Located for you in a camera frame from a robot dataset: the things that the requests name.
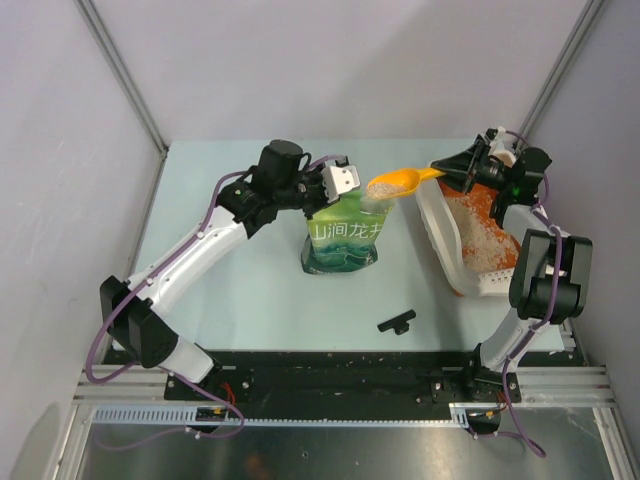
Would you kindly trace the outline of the black bag clip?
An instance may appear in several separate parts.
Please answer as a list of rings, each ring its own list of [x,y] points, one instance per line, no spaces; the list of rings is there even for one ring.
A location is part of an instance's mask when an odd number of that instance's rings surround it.
[[[416,312],[411,309],[377,325],[380,333],[393,331],[396,335],[403,335],[410,329],[409,322],[416,317]]]

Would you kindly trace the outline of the green litter bag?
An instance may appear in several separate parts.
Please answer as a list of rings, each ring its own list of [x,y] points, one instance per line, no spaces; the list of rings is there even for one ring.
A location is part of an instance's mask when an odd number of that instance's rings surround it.
[[[301,266],[312,275],[351,273],[378,260],[376,241],[393,209],[392,199],[373,199],[360,190],[306,221]]]

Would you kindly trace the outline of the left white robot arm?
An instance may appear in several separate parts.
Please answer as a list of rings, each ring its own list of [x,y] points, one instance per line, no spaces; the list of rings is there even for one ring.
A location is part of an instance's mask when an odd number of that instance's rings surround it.
[[[279,212],[300,210],[311,218],[334,204],[335,177],[345,170],[336,157],[312,160],[293,142],[271,141],[257,164],[217,181],[204,217],[177,245],[128,279],[111,276],[103,282],[103,323],[96,337],[110,335],[135,363],[173,373],[197,398],[214,397],[221,387],[214,359],[173,330],[164,315],[209,268]]]

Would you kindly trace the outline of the orange plastic scoop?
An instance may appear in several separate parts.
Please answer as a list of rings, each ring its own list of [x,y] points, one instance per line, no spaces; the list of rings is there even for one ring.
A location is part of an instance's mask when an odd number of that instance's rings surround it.
[[[434,168],[403,168],[387,172],[369,182],[365,193],[374,200],[387,200],[412,195],[425,181],[437,179],[444,173]]]

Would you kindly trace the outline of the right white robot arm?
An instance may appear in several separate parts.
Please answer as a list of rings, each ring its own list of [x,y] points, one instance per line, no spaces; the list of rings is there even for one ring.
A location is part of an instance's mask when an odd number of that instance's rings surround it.
[[[462,391],[473,401],[484,401],[496,391],[493,372],[515,371],[540,334],[579,316],[586,304],[593,244],[564,234],[543,211],[538,188],[551,162],[540,148],[514,154],[477,137],[465,151],[431,164],[442,182],[460,194],[477,185],[494,192],[488,217],[520,245],[508,290],[511,308],[476,347],[475,367],[461,376]]]

